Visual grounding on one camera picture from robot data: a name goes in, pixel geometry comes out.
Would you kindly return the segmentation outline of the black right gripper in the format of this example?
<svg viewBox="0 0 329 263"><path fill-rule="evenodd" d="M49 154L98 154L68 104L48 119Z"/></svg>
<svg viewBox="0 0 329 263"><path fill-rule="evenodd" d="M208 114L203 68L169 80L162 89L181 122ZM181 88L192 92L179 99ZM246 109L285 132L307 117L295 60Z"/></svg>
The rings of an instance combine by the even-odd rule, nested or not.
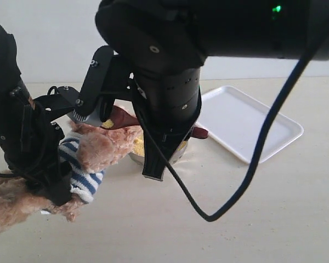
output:
<svg viewBox="0 0 329 263"><path fill-rule="evenodd" d="M76 100L73 120L103 123L116 100L131 101L129 62L104 45L96 50ZM159 73L133 70L135 112L144 131L143 175L163 180L164 170L184 141L195 136L201 112L200 69Z"/></svg>

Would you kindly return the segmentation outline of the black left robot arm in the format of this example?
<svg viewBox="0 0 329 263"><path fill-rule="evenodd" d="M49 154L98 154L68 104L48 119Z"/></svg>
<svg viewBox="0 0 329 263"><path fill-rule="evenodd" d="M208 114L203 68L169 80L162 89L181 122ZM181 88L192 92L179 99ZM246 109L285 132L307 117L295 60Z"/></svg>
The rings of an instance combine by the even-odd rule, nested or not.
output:
<svg viewBox="0 0 329 263"><path fill-rule="evenodd" d="M61 161L64 132L54 121L73 110L60 93L33 99L21 79L12 34L0 25L0 147L8 168L34 193L61 206L72 198L71 166Z"/></svg>

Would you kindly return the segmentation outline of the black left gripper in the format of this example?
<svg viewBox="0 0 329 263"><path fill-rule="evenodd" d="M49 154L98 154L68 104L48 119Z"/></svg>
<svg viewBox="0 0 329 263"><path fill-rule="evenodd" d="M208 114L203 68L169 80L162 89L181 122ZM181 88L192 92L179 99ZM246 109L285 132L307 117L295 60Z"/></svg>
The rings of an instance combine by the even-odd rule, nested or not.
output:
<svg viewBox="0 0 329 263"><path fill-rule="evenodd" d="M9 125L10 145L4 150L9 170L26 179L29 192L58 207L72 198L72 168L60 164L57 146L64 134L53 121L73 112L78 96L71 86L52 86L34 100L6 95L2 102Z"/></svg>

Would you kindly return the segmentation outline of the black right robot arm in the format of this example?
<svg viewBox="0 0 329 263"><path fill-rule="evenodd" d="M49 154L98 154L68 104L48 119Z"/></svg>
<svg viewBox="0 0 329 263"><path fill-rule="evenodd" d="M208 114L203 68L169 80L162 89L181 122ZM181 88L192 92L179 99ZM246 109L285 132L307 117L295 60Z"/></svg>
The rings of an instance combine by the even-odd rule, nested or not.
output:
<svg viewBox="0 0 329 263"><path fill-rule="evenodd" d="M329 1L102 1L72 118L98 126L128 100L145 135L145 176L161 180L201 111L208 57L329 60Z"/></svg>

